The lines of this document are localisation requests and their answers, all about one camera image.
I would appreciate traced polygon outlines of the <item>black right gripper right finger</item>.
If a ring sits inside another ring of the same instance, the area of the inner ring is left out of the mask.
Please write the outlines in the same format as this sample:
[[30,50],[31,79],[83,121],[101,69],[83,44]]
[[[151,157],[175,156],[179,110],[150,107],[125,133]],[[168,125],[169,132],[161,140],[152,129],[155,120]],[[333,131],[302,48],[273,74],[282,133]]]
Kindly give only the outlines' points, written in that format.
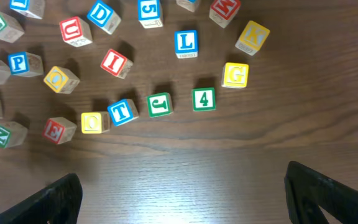
[[358,223],[358,191],[296,161],[284,183],[292,223],[327,223],[322,209],[341,223]]

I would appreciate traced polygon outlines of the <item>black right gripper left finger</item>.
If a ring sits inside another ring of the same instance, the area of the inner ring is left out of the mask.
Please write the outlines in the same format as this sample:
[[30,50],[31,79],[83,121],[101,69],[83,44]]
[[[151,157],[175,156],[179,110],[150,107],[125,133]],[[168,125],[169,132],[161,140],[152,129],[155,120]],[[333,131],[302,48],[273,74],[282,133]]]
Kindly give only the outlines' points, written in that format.
[[0,213],[0,223],[76,224],[82,198],[79,177],[75,173],[67,174]]

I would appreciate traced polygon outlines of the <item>red letter I block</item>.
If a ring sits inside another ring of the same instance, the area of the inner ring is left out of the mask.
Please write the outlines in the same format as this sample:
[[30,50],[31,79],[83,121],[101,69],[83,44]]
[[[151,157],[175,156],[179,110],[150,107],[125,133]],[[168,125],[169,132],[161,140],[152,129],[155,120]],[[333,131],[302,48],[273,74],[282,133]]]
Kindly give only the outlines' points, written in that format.
[[133,64],[133,61],[129,60],[127,57],[114,49],[109,49],[103,58],[100,67],[114,77],[125,79]]

